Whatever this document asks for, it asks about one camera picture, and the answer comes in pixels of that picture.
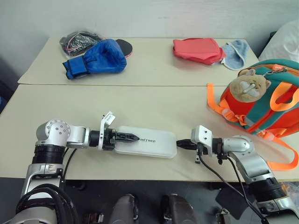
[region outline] beige table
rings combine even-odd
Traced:
[[[205,86],[212,82],[226,86],[236,78],[237,71],[221,64],[204,65],[177,58],[172,52],[173,39],[126,38],[132,44],[133,53],[127,58],[125,70],[119,74],[93,74],[76,80],[68,80],[62,65],[67,60],[59,45],[59,38],[51,37],[28,71],[20,78],[20,84],[65,85],[125,85],[125,86]],[[233,40],[216,39],[219,46]],[[249,49],[245,67],[258,62]]]
[[[215,95],[220,96],[223,90],[224,87],[215,87]],[[128,125],[168,130],[178,140],[190,138],[191,129],[199,124],[211,129],[215,136],[240,134],[207,108],[205,87],[20,85],[0,116],[0,177],[25,177],[40,124],[63,119],[72,125],[98,130],[102,115],[109,110],[117,116],[112,128]],[[265,159],[288,162],[292,158],[289,150],[250,137]],[[299,133],[284,138],[294,147],[298,147],[298,139]],[[194,159],[195,151],[181,148],[173,159],[82,149],[74,155],[67,178],[218,181],[203,165],[195,164]],[[204,159],[226,180],[236,181],[227,161],[220,166],[216,157]],[[298,180],[299,168],[275,174],[279,180]]]

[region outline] white wall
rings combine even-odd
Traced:
[[[0,0],[0,60],[21,76],[51,35],[244,38],[255,53],[299,0]]]

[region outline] black cable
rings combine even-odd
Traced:
[[[217,177],[219,177],[219,179],[220,180],[222,180],[222,182],[224,182],[226,185],[228,185],[231,189],[233,189],[236,193],[238,193],[240,196],[242,196],[242,197],[244,197],[244,195],[240,192],[240,191],[238,191],[236,188],[234,188],[230,183],[228,183],[226,180],[224,180],[223,178],[222,178],[222,176],[220,176],[215,170],[213,170],[211,167],[209,167],[203,160],[202,160],[202,158],[201,158],[201,155],[199,155],[199,160],[202,162],[202,164],[204,164],[204,166],[207,168],[207,169],[209,169],[211,172],[213,172]]]
[[[65,152],[64,152],[64,156],[65,156],[65,154],[67,153],[68,150],[69,150],[69,148],[66,148],[66,150],[65,150]]]
[[[56,212],[56,216],[58,219],[58,223],[59,224],[67,224],[67,218],[66,218],[66,214],[64,211],[63,203],[62,203],[60,197],[58,196],[58,194],[50,188],[34,189],[34,190],[28,192],[27,194],[23,195],[23,197],[19,200],[19,202],[17,204],[16,210],[15,210],[16,214],[21,212],[22,210],[24,210],[28,199],[32,195],[35,195],[37,193],[47,193],[52,197],[52,199],[55,202],[55,207],[56,207],[55,212]]]
[[[261,218],[261,220],[264,220],[265,218],[263,217],[263,215],[260,213],[259,210],[257,210],[251,203],[250,201],[248,200],[248,198],[246,197],[246,193],[245,193],[245,189],[244,189],[244,186],[242,184],[242,181],[240,179],[240,176],[238,174],[238,171],[234,165],[234,162],[231,160],[231,158],[228,157],[228,160],[230,161],[230,163],[232,164],[233,166],[233,169],[235,171],[235,174],[237,175],[237,178],[238,178],[238,181],[240,183],[240,186],[241,186],[241,189],[242,189],[242,192],[243,192],[243,197],[245,199],[245,202],[247,203],[247,205],[257,214],[257,216],[259,216]]]
[[[74,149],[73,152],[71,153],[67,163],[66,163],[66,166],[65,166],[65,169],[64,169],[64,174],[63,174],[63,177],[62,179],[65,180],[65,176],[66,176],[66,171],[67,171],[67,168],[69,167],[69,164],[70,164],[70,161],[71,161],[71,158],[73,157],[73,155],[75,154],[77,149]]]
[[[50,188],[50,189],[56,191],[58,193],[58,195],[61,196],[61,198],[65,201],[66,205],[68,206],[68,208],[71,212],[72,224],[79,224],[79,217],[78,217],[77,209],[76,209],[75,205],[73,204],[73,202],[71,201],[71,198],[63,190],[61,190],[59,187],[57,187],[53,184],[48,184],[48,183],[41,184],[34,189],[39,189],[39,188]]]

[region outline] light blue towel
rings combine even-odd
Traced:
[[[241,40],[227,42],[221,48],[226,53],[226,57],[223,58],[221,64],[231,70],[240,70],[244,67],[249,49],[249,45],[246,42]]]

